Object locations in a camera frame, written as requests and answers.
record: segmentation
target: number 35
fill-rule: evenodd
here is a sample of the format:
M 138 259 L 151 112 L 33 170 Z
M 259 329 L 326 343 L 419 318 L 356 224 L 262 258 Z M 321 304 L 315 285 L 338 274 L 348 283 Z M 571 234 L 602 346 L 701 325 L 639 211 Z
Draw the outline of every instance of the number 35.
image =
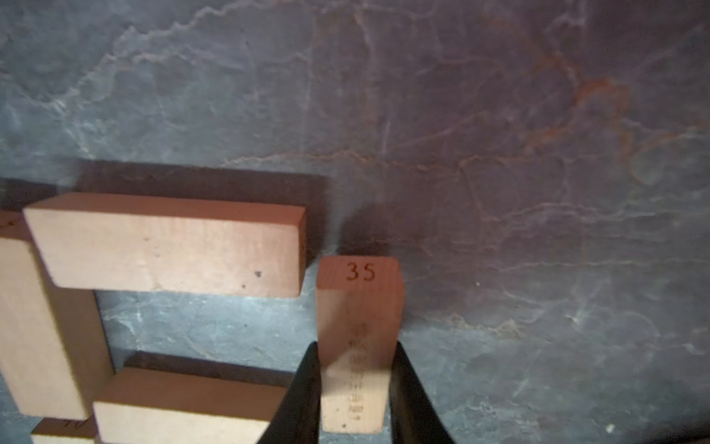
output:
M 375 271 L 372 269 L 374 267 L 374 264 L 365 264 L 365 271 L 368 272 L 368 276 L 362 278 L 363 281 L 365 282 L 371 282 L 375 280 Z M 354 281 L 358 277 L 360 277 L 360 273 L 357 271 L 357 264 L 354 262 L 351 262 L 348 264 L 348 267 L 350 267 L 350 272 L 352 273 L 350 276 L 347 277 L 348 281 Z

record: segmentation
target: wooden block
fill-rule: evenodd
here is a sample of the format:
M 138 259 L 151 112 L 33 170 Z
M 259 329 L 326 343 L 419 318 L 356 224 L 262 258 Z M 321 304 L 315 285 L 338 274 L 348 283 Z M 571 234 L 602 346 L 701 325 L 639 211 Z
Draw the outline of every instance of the wooden block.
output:
M 33 444 L 102 444 L 93 416 L 86 421 L 44 418 L 30 437 Z
M 0 212 L 0 251 L 0 372 L 18 410 L 89 418 L 114 374 L 94 293 L 54 286 L 19 213 Z
M 94 402 L 112 444 L 249 444 L 268 427 L 283 387 L 123 368 Z
M 60 287 L 300 294 L 302 207 L 70 193 L 24 212 Z
M 404 306 L 399 263 L 325 257 L 315 295 L 323 430 L 380 433 Z

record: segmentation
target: stone texture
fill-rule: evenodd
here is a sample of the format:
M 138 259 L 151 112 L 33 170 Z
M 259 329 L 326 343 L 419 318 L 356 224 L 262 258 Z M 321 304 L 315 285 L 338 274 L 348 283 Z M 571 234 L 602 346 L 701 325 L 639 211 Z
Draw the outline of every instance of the stone texture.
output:
M 311 259 L 400 259 L 401 340 L 459 443 L 702 429 L 709 13 L 5 2 L 0 205 L 71 189 L 306 205 Z M 102 292 L 114 363 L 292 372 L 315 339 L 316 271 L 298 300 Z M 2 442 L 29 443 L 37 422 L 0 386 Z

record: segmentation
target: small wooden block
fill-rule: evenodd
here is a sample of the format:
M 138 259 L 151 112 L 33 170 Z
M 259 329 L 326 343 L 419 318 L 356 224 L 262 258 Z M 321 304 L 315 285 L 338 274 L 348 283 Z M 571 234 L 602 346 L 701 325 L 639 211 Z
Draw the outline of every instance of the small wooden block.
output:
M 94 402 L 111 444 L 250 444 L 268 427 L 283 387 L 124 367 Z
M 302 207 L 69 193 L 24 212 L 60 287 L 300 294 Z
M 114 374 L 94 293 L 52 284 L 20 213 L 0 212 L 0 371 L 17 408 L 84 420 Z
M 315 298 L 323 430 L 380 433 L 404 306 L 399 262 L 324 257 Z
M 86 421 L 44 418 L 30 437 L 33 444 L 102 444 L 93 416 Z

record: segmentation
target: rust stain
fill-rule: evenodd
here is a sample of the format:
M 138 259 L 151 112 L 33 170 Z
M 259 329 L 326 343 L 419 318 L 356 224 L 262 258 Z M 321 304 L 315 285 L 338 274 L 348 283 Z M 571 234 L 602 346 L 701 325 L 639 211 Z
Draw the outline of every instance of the rust stain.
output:
M 468 165 L 479 162 L 490 162 L 508 166 L 514 163 L 530 163 L 532 161 L 533 160 L 529 156 L 492 156 L 485 154 L 474 154 L 472 156 L 459 159 L 457 162 L 457 170 L 463 170 Z
M 638 146 L 634 151 L 633 155 L 637 155 L 639 153 L 645 153 L 646 151 L 650 151 L 658 146 L 661 146 L 663 144 L 673 142 L 676 139 L 679 139 L 683 136 L 685 136 L 688 133 L 692 133 L 694 131 L 702 131 L 705 129 L 710 128 L 710 120 L 704 119 L 700 120 L 697 122 L 694 122 L 693 124 L 688 125 L 688 127 L 685 128 L 684 131 L 666 131 L 661 134 L 657 134 L 653 136 L 651 139 L 648 141 L 644 142 L 640 146 Z
M 547 67 L 553 67 L 563 74 L 571 74 L 575 79 L 581 77 L 581 68 L 576 63 L 571 63 L 559 54 L 546 54 L 540 58 L 540 61 L 532 68 L 533 74 L 538 74 Z
M 491 14 L 484 14 L 482 18 L 486 25 L 493 26 L 494 28 L 505 29 L 506 31 L 513 31 L 516 33 L 518 31 L 514 25 L 503 20 L 502 18 L 494 17 Z
M 615 89 L 616 85 L 614 82 L 606 77 L 582 82 L 577 88 L 577 92 L 574 94 L 572 104 L 576 107 L 593 94 L 610 94 Z
M 545 145 L 546 143 L 554 140 L 567 133 L 568 126 L 554 126 L 552 128 L 545 128 L 540 131 L 534 131 L 530 134 L 525 141 L 525 146 L 528 149 L 535 150 L 540 145 Z
M 619 140 L 618 159 L 621 167 L 626 170 L 626 173 L 637 183 L 642 183 L 636 178 L 631 171 L 631 159 L 634 155 L 634 140 L 633 133 L 623 125 L 623 118 L 628 112 L 628 107 L 631 101 L 631 94 L 627 85 L 611 84 L 609 95 L 614 101 L 614 114 L 611 117 L 611 127 L 616 132 L 616 137 Z

